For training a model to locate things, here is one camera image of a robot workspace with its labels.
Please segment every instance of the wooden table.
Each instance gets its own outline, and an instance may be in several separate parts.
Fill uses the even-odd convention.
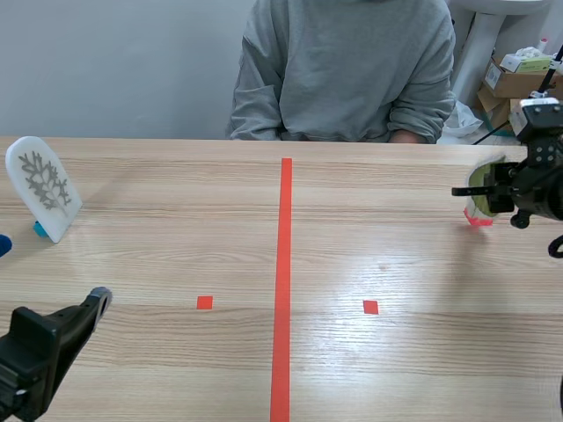
[[[0,170],[0,332],[20,305],[47,313],[97,286],[114,302],[43,420],[270,420],[285,156],[292,421],[561,420],[563,267],[547,245],[563,226],[475,231],[450,197],[480,157],[521,149],[47,141],[84,208],[60,244],[41,240]]]

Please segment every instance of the red tape line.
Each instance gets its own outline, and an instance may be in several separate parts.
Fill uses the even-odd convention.
[[[289,354],[291,341],[291,190],[293,162],[281,161],[280,216],[275,270],[274,350],[270,422],[289,422]]]

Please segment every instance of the red object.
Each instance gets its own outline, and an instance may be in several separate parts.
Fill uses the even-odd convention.
[[[212,310],[213,309],[213,296],[198,296],[197,298],[198,310]]]
[[[275,270],[274,350],[270,422],[289,422],[289,353],[291,350],[291,185],[293,162],[281,161],[278,253]]]
[[[488,227],[492,226],[494,223],[493,219],[485,219],[485,218],[478,218],[478,217],[471,217],[469,215],[469,211],[467,208],[464,210],[465,218],[472,226],[480,226],[480,227]]]
[[[379,304],[376,301],[363,301],[363,313],[379,315]]]

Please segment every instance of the red square marker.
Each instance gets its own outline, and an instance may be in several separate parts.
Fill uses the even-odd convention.
[[[197,297],[198,310],[212,310],[213,309],[213,296],[198,296]]]
[[[379,315],[379,304],[377,301],[363,301],[363,313],[369,315]]]

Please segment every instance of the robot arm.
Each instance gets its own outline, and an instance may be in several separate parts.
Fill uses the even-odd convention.
[[[111,300],[112,293],[98,287],[80,305],[51,315],[13,311],[10,332],[0,338],[0,421],[15,415],[33,422],[48,410]]]
[[[454,188],[454,196],[486,196],[495,214],[518,212],[511,224],[527,229],[532,215],[563,221],[563,111],[553,98],[525,99],[511,116],[518,139],[527,146],[521,163],[493,164],[485,186]],[[549,247],[563,258],[563,236]]]

